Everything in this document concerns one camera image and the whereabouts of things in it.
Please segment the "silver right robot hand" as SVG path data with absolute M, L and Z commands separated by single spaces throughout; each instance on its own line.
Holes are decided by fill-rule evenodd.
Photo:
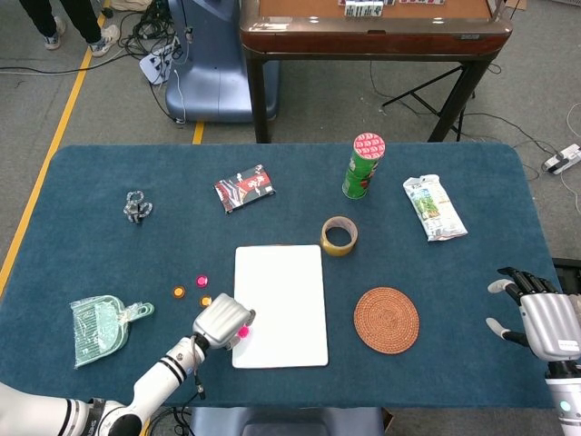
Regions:
M 580 358 L 580 324 L 569 297 L 549 280 L 514 267 L 498 270 L 505 277 L 487 291 L 504 292 L 517 305 L 524 331 L 515 332 L 492 318 L 487 327 L 504 341 L 528 348 L 541 361 L 564 362 Z

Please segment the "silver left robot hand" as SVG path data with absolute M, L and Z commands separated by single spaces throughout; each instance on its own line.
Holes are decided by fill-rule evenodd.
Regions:
M 226 293 L 221 293 L 194 320 L 192 341 L 201 350 L 231 350 L 239 342 L 244 326 L 252 325 L 256 312 L 246 309 Z

